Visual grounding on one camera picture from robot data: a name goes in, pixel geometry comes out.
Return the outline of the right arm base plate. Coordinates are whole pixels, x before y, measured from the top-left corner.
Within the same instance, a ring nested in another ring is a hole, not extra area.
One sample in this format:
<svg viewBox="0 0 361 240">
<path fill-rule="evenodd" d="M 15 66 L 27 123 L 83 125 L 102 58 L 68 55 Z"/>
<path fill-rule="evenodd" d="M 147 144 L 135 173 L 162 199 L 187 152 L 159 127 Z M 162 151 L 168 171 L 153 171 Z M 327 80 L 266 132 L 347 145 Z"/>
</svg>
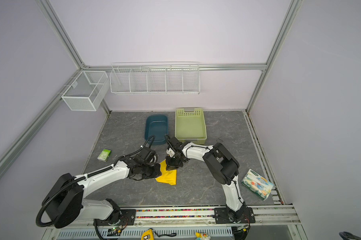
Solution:
<svg viewBox="0 0 361 240">
<path fill-rule="evenodd" d="M 254 224 L 256 222 L 253 209 L 249 207 L 242 207 L 236 212 L 228 207 L 213 210 L 213 217 L 217 224 Z"/>
</svg>

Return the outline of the yellow paper napkin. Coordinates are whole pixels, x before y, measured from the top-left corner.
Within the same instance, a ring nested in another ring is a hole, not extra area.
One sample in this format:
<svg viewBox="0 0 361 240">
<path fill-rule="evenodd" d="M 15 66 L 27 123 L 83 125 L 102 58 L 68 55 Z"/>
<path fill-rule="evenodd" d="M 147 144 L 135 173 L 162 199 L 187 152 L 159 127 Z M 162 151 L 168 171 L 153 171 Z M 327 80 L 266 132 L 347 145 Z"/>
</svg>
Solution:
<svg viewBox="0 0 361 240">
<path fill-rule="evenodd" d="M 167 170 L 166 161 L 160 163 L 161 176 L 156 178 L 158 183 L 169 184 L 174 186 L 177 184 L 177 170 Z"/>
</svg>

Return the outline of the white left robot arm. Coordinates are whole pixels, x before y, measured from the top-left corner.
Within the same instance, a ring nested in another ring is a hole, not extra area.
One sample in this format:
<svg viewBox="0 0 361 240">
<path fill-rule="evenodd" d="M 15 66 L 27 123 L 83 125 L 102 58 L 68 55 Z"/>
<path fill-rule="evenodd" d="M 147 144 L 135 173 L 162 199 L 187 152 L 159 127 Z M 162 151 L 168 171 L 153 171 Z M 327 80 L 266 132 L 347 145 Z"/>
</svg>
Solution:
<svg viewBox="0 0 361 240">
<path fill-rule="evenodd" d="M 118 157 L 115 162 L 99 170 L 72 176 L 60 176 L 42 202 L 36 216 L 39 227 L 66 227 L 76 220 L 103 221 L 107 225 L 117 225 L 123 214 L 118 204 L 106 199 L 89 200 L 88 195 L 119 180 L 132 179 L 137 175 L 142 180 L 154 179 L 161 175 L 158 154 L 149 147 Z"/>
</svg>

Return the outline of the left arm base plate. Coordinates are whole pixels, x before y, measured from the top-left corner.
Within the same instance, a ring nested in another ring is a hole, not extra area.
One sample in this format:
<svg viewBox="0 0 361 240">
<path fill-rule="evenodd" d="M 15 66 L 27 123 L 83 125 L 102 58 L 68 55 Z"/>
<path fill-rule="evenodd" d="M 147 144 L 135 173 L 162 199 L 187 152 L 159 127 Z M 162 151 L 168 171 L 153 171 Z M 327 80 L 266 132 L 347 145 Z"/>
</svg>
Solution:
<svg viewBox="0 0 361 240">
<path fill-rule="evenodd" d="M 112 213 L 106 220 L 96 219 L 97 226 L 132 226 L 136 219 L 136 209 L 122 209 Z"/>
</svg>

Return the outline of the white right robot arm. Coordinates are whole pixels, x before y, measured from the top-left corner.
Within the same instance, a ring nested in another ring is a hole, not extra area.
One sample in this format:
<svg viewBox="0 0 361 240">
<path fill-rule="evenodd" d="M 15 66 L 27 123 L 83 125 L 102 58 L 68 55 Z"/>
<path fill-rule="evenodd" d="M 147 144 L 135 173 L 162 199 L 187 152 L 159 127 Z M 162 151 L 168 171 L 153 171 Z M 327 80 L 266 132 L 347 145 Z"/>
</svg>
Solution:
<svg viewBox="0 0 361 240">
<path fill-rule="evenodd" d="M 168 144 L 166 170 L 182 168 L 191 159 L 204 162 L 214 179 L 222 185 L 228 220 L 239 223 L 244 218 L 246 204 L 239 190 L 239 163 L 236 158 L 221 143 L 204 146 L 189 141 L 182 143 L 168 135 L 165 139 Z"/>
</svg>

